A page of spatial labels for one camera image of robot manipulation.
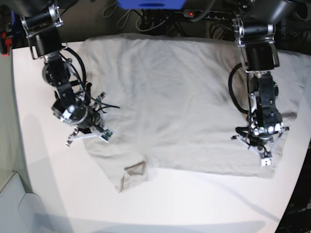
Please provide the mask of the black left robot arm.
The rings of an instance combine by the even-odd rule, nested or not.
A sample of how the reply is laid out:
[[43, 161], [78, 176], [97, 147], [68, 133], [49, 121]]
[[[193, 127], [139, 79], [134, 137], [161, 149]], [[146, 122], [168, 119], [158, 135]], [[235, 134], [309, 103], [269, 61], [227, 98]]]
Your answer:
[[[276, 25], [296, 4], [295, 0], [241, 0], [231, 18], [241, 62], [229, 74], [228, 89], [248, 123], [246, 127], [237, 127], [237, 135], [232, 139], [240, 140], [264, 157], [271, 155], [288, 130], [276, 107], [279, 90], [271, 72], [280, 66], [275, 46]], [[240, 68], [246, 73], [247, 110], [238, 103], [233, 91], [233, 76]]]

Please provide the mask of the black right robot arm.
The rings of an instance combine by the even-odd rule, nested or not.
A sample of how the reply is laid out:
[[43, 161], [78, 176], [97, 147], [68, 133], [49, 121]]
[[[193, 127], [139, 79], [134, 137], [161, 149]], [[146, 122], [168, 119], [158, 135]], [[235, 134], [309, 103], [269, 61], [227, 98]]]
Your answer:
[[43, 58], [43, 79], [53, 86], [53, 114], [75, 127], [75, 133], [104, 132], [97, 105], [91, 105], [86, 69], [80, 56], [61, 43], [58, 27], [63, 25], [55, 0], [3, 0], [20, 16], [33, 59]]

